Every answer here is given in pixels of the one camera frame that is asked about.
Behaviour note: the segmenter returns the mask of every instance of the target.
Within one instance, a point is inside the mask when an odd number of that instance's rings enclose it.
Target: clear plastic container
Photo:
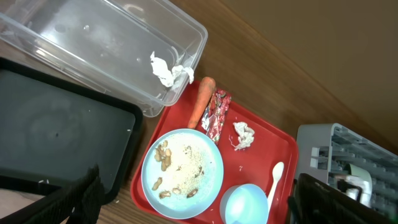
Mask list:
[[[206,29],[167,0],[3,0],[0,38],[149,117],[179,99],[152,73],[150,55],[196,68]]]

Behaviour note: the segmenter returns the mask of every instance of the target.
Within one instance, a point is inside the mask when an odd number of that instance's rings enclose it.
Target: wooden table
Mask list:
[[[209,33],[205,51],[195,71],[196,79],[213,77],[218,87],[232,93],[234,101],[293,137],[296,137],[301,124],[340,123],[397,153],[392,144],[330,95],[221,1],[171,1],[202,23]],[[73,82],[3,42],[0,43],[0,56]],[[129,191],[131,178],[158,120],[159,117],[145,119],[145,130],[134,167],[117,199],[101,209],[98,223],[172,223],[140,211],[132,202]],[[37,197],[0,192],[0,210],[17,210],[34,200]]]

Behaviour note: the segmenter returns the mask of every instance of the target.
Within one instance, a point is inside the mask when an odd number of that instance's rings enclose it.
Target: red tray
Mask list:
[[[179,101],[164,109],[146,152],[161,135],[187,127],[197,98],[198,86],[198,82],[187,86]],[[238,135],[233,128],[233,122],[238,121],[246,122],[256,132],[254,142],[245,151],[235,151],[229,141],[231,137],[233,144],[238,144]],[[197,130],[204,132],[200,125]],[[284,223],[288,210],[287,197],[292,191],[299,157],[295,140],[237,103],[231,102],[218,148],[224,163],[224,180],[216,200],[202,214],[187,220],[174,221],[180,223],[223,223],[220,217],[220,200],[223,194],[234,185],[251,183],[258,185],[268,195],[272,185],[272,169],[282,161],[285,164],[285,170],[275,191],[268,223]],[[145,198],[141,184],[143,162],[144,156],[131,182],[131,198],[141,210],[163,217],[151,207]]]

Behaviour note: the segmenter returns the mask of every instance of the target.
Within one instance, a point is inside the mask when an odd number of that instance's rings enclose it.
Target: orange carrot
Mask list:
[[[201,80],[199,85],[197,102],[195,103],[191,118],[189,119],[188,128],[194,129],[197,126],[215,90],[216,81],[214,79],[210,77],[205,77]]]

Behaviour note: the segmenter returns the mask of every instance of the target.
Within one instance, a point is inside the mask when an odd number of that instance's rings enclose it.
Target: light blue bowl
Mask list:
[[[223,195],[220,215],[225,224],[265,224],[268,221],[267,196],[254,184],[235,185]]]
[[[159,199],[159,192],[152,191],[154,182],[162,176],[160,163],[154,159],[155,148],[170,135],[178,133],[191,134],[193,138],[200,138],[203,148],[208,151],[207,158],[211,161],[213,169],[205,171],[205,180],[208,182],[207,190],[199,189],[194,197],[179,201],[175,201],[177,198],[173,195],[170,198]],[[223,183],[224,165],[220,151],[208,136],[193,129],[177,129],[164,134],[150,147],[142,164],[141,177],[145,197],[157,212],[169,218],[186,219],[201,214],[214,202]]]

